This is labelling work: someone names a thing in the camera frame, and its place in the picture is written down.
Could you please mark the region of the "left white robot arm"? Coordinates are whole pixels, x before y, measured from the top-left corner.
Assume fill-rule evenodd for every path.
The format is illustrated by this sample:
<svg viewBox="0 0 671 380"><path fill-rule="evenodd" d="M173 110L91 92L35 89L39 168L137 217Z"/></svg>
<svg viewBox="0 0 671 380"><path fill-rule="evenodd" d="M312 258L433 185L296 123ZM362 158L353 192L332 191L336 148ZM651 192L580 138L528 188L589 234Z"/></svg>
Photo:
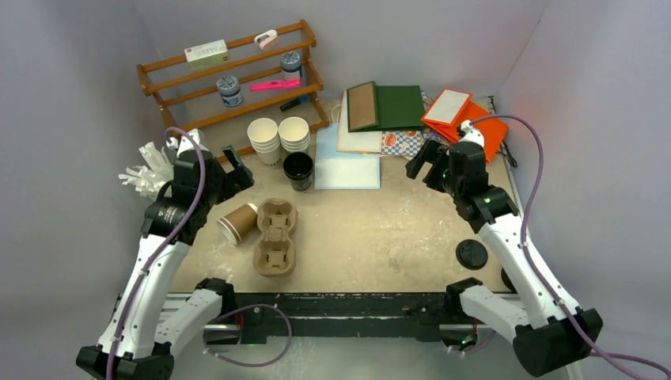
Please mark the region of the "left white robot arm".
<svg viewBox="0 0 671 380"><path fill-rule="evenodd" d="M76 365L95 379L168 379L186 343L213 320L225 324L236 313L233 287L223 279L203 279L177 311L161 319L174 276L213 206L254 184L252 172L231 146L222 150L232 165L226 172L203 150L181 150L165 183L144 214L131 277L108 327L92 346L80 349Z"/></svg>

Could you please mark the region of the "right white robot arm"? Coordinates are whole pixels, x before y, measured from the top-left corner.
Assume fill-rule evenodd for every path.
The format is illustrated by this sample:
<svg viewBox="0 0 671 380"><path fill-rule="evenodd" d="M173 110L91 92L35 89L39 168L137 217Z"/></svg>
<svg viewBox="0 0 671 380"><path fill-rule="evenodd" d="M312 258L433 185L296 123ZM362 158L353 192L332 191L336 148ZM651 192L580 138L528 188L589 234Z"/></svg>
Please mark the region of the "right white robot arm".
<svg viewBox="0 0 671 380"><path fill-rule="evenodd" d="M521 237L522 217L505 189L489 182L483 147L476 142L446 146L426 141L406 164L414 179L431 165L423 182L452 196L458 215L499 259L523 304L493 294L478 279L446 288L444 311L455 322L468 317L508 340L523 368L539 377L589 356L583 333L596 340L603 327L595 309L585 310L554 277L530 239Z"/></svg>

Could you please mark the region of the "brown paper cup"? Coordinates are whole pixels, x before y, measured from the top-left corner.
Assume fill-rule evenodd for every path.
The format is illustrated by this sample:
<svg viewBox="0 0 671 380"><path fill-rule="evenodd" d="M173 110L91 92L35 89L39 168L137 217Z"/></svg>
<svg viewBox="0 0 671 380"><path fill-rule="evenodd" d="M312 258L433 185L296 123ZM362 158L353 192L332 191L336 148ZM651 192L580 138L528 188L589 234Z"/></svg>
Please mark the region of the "brown paper cup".
<svg viewBox="0 0 671 380"><path fill-rule="evenodd" d="M224 237L233 245L239 245L256 228L258 207L246 203L217 220Z"/></svg>

